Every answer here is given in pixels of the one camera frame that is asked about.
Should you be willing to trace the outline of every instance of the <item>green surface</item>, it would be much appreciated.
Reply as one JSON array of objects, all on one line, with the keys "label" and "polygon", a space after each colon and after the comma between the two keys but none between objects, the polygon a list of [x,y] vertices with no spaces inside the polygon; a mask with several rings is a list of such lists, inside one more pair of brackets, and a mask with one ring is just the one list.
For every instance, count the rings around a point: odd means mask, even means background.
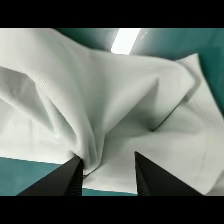
[{"label": "green surface", "polygon": [[[93,49],[109,51],[117,28],[57,28],[61,33]],[[199,53],[202,70],[224,114],[224,28],[142,29],[133,54],[176,60]],[[0,159],[0,195],[15,195],[58,165]],[[84,190],[83,195],[127,195]]]}]

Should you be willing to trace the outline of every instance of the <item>crumpled cloth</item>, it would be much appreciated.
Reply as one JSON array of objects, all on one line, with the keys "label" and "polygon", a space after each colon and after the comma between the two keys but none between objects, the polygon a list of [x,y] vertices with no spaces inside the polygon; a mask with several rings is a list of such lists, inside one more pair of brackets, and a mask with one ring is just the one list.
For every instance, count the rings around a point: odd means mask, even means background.
[{"label": "crumpled cloth", "polygon": [[114,55],[53,29],[0,29],[0,114],[1,157],[78,155],[85,188],[136,193],[138,151],[202,194],[223,192],[223,118],[197,54]]}]

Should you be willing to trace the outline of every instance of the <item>white fabric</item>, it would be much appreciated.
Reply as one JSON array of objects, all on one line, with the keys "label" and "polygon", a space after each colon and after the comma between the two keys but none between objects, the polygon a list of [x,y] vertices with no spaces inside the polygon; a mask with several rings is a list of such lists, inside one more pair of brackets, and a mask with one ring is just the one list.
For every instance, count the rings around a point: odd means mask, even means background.
[{"label": "white fabric", "polygon": [[223,170],[223,119],[198,56],[90,50],[52,29],[0,29],[0,156],[84,160],[84,187],[136,193],[134,151],[203,194]]}]

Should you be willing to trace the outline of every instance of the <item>teal table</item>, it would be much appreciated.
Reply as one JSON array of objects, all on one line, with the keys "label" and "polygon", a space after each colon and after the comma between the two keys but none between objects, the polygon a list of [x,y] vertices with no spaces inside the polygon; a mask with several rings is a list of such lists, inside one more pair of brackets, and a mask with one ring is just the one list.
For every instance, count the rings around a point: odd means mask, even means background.
[{"label": "teal table", "polygon": [[[57,28],[93,49],[110,51],[118,28]],[[144,28],[133,54],[177,60],[199,53],[202,70],[217,105],[224,114],[224,28]],[[0,158],[0,195],[16,195],[58,165]],[[83,195],[129,195],[83,190]]]}]

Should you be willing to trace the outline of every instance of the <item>cloth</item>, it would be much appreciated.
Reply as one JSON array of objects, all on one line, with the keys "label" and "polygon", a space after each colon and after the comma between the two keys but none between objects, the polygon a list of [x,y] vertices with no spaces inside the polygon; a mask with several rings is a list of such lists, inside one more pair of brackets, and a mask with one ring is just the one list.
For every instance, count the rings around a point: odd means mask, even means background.
[{"label": "cloth", "polygon": [[0,99],[0,156],[76,154],[85,188],[136,193],[134,151],[202,194],[223,171],[223,118],[198,55],[114,55],[52,29],[0,29]]}]

